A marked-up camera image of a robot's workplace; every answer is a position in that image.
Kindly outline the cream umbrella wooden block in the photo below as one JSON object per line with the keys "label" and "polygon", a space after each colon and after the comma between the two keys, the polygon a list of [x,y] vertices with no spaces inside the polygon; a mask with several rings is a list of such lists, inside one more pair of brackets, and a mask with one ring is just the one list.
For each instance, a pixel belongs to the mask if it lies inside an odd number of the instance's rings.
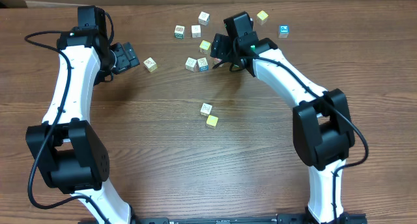
{"label": "cream umbrella wooden block", "polygon": [[211,110],[212,110],[212,106],[210,104],[203,103],[203,105],[200,109],[200,114],[202,114],[203,116],[208,117],[210,115]]}

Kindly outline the yellow top wooden block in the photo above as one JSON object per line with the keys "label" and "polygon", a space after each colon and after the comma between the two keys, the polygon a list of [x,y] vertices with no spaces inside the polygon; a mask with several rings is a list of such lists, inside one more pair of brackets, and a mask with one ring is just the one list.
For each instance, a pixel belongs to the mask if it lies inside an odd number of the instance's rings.
{"label": "yellow top wooden block", "polygon": [[207,127],[215,129],[217,123],[218,123],[218,117],[215,117],[213,115],[209,115],[207,117],[207,121],[206,121]]}

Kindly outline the red top wooden block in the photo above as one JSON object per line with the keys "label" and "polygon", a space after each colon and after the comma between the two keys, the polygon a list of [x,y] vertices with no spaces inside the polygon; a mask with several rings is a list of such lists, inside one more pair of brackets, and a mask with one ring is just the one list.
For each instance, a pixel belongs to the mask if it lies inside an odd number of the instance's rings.
{"label": "red top wooden block", "polygon": [[214,63],[213,68],[215,68],[215,67],[219,67],[219,66],[223,66],[223,62],[222,62],[222,60],[221,60],[221,59],[219,59],[219,58],[213,58],[213,63]]}

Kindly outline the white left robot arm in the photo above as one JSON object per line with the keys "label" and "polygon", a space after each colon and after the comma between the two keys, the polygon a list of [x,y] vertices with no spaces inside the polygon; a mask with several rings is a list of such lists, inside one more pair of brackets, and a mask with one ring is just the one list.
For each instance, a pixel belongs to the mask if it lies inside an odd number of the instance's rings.
{"label": "white left robot arm", "polygon": [[80,201],[94,223],[137,223],[109,178],[106,147],[90,124],[93,88],[140,64],[130,43],[114,43],[110,15],[96,6],[78,7],[78,24],[58,31],[59,55],[53,98],[41,124],[27,129],[34,157],[27,185],[31,204],[48,210]]}

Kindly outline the yellow top block middle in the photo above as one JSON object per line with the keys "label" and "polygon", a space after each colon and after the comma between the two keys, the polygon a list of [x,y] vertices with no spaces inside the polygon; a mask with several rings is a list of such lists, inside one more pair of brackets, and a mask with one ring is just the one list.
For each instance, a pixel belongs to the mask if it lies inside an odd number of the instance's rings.
{"label": "yellow top block middle", "polygon": [[199,51],[205,55],[210,55],[211,53],[211,43],[203,40],[199,45]]}

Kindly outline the yellow top block far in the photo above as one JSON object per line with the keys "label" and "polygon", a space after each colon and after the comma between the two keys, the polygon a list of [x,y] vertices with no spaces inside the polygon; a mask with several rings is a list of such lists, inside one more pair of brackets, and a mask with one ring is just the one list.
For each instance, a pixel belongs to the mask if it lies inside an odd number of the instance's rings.
{"label": "yellow top block far", "polygon": [[256,15],[256,21],[259,25],[264,25],[268,20],[268,14],[264,11],[261,10],[260,12],[257,13]]}

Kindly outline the cream block blue letter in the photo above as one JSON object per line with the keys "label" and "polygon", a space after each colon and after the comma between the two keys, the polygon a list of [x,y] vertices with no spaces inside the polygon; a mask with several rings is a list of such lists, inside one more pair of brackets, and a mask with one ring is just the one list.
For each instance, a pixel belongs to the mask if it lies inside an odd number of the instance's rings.
{"label": "cream block blue letter", "polygon": [[209,69],[209,64],[208,64],[207,59],[205,57],[198,59],[197,63],[198,63],[198,67],[199,67],[200,72],[204,72],[204,71],[207,71]]}

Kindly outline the cream block top row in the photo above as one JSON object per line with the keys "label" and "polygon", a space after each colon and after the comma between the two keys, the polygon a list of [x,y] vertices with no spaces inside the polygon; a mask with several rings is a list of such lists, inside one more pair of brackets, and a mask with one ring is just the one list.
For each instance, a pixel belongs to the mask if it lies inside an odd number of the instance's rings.
{"label": "cream block top row", "polygon": [[210,21],[210,14],[206,12],[201,12],[198,17],[199,24],[207,26],[209,24],[209,21]]}

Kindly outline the plain cream wooden block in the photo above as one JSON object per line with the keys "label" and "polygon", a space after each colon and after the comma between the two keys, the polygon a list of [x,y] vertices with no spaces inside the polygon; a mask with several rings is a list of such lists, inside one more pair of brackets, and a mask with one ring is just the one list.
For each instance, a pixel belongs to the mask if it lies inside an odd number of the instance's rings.
{"label": "plain cream wooden block", "polygon": [[201,37],[201,26],[200,25],[193,25],[191,26],[192,38],[200,38]]}

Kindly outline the cream block red letter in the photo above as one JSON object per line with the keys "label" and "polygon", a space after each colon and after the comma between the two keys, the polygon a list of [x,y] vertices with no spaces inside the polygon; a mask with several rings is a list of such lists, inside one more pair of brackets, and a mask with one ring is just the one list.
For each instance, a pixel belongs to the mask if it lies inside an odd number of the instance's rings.
{"label": "cream block red letter", "polygon": [[185,63],[185,69],[191,72],[197,72],[198,71],[197,60],[191,57],[188,57]]}

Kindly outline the blue top block far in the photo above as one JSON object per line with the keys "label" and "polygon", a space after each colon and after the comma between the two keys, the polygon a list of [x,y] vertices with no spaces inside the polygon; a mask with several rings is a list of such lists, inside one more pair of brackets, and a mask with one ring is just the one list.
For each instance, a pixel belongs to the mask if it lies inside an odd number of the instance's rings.
{"label": "blue top block far", "polygon": [[288,25],[280,25],[279,26],[279,38],[287,38],[289,36],[289,26]]}

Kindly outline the cream block green letter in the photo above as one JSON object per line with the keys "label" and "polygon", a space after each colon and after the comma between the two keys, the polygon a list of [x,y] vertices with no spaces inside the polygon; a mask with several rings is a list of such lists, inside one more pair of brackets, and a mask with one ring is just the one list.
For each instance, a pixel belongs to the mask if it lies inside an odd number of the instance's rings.
{"label": "cream block green letter", "polygon": [[183,39],[184,38],[185,26],[177,25],[175,27],[174,36],[175,38]]}

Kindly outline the cream block brown drawing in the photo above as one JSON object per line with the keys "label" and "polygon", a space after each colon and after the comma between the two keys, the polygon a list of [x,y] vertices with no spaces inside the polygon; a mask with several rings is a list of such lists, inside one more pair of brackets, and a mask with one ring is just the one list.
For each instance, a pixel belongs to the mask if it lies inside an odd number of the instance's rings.
{"label": "cream block brown drawing", "polygon": [[156,64],[156,62],[154,61],[152,57],[149,57],[148,59],[144,60],[143,63],[149,72],[153,72],[158,67],[158,65]]}

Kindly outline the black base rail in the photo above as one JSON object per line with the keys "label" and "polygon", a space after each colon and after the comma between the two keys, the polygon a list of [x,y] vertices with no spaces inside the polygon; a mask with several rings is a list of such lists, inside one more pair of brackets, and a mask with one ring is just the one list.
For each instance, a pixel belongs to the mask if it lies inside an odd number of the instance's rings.
{"label": "black base rail", "polygon": [[278,214],[267,217],[225,217],[168,219],[167,217],[137,218],[140,224],[303,224],[316,223],[309,214]]}

